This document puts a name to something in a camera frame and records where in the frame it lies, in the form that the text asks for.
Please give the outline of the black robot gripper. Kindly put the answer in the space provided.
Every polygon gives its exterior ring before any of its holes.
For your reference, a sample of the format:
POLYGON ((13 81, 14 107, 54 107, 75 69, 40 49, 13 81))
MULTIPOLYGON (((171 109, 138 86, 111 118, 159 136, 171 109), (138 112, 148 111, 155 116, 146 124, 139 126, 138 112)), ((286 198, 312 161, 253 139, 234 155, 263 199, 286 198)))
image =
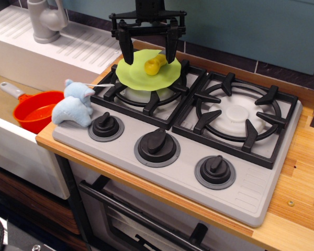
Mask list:
POLYGON ((135 10, 109 15, 111 35, 119 40, 124 60, 134 61, 131 37, 166 35, 166 59, 175 60, 178 39, 186 34, 184 10, 166 10, 164 1, 135 1, 135 10))

